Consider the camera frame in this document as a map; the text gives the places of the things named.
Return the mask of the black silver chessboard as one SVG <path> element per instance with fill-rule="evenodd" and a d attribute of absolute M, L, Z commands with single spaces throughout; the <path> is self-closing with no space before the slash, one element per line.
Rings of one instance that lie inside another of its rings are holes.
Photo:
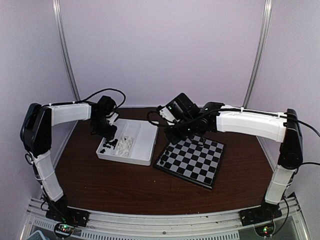
<path fill-rule="evenodd" d="M 153 167 L 164 173 L 212 190 L 215 184 L 226 145 L 208 138 L 192 136 L 177 144 L 171 142 L 166 145 Z M 166 163 L 160 165 L 162 156 L 168 156 Z"/>

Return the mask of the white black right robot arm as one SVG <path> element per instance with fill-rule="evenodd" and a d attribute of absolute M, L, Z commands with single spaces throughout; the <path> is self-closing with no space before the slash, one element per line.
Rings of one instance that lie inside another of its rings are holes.
<path fill-rule="evenodd" d="M 212 101 L 198 107 L 181 93 L 158 112 L 168 123 L 165 135 L 172 143 L 206 132 L 240 133 L 280 143 L 277 165 L 256 216 L 266 221 L 276 212 L 294 172 L 303 163 L 303 137 L 295 110 L 272 113 Z"/>

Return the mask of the white compartment tray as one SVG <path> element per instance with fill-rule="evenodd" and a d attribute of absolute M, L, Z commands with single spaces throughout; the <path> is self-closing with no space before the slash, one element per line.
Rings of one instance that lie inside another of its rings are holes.
<path fill-rule="evenodd" d="M 158 127 L 145 120 L 118 119 L 114 138 L 103 138 L 96 149 L 101 160 L 150 166 L 157 140 Z"/>

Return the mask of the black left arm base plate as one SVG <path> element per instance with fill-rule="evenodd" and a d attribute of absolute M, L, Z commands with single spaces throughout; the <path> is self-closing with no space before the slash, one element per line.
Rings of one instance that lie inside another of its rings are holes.
<path fill-rule="evenodd" d="M 75 208 L 68 208 L 65 216 L 62 216 L 53 210 L 48 210 L 45 214 L 45 217 L 48 219 L 84 228 L 87 226 L 89 216 L 90 213 L 88 211 Z"/>

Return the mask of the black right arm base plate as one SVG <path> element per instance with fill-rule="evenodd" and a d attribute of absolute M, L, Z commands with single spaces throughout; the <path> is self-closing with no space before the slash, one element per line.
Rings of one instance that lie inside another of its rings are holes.
<path fill-rule="evenodd" d="M 282 212 L 279 208 L 271 209 L 269 207 L 263 208 L 261 206 L 244 209 L 239 212 L 240 221 L 243 227 L 268 222 L 281 216 Z"/>

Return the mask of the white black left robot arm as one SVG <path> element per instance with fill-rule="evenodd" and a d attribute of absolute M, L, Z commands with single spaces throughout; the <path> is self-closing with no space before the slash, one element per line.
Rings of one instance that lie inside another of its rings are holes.
<path fill-rule="evenodd" d="M 25 158 L 33 168 L 49 210 L 61 222 L 69 221 L 72 211 L 51 161 L 52 128 L 64 123 L 89 120 L 94 134 L 111 140 L 117 131 L 114 125 L 118 117 L 116 110 L 116 102 L 105 95 L 98 102 L 32 103 L 27 110 L 20 130 L 20 139 L 27 152 Z"/>

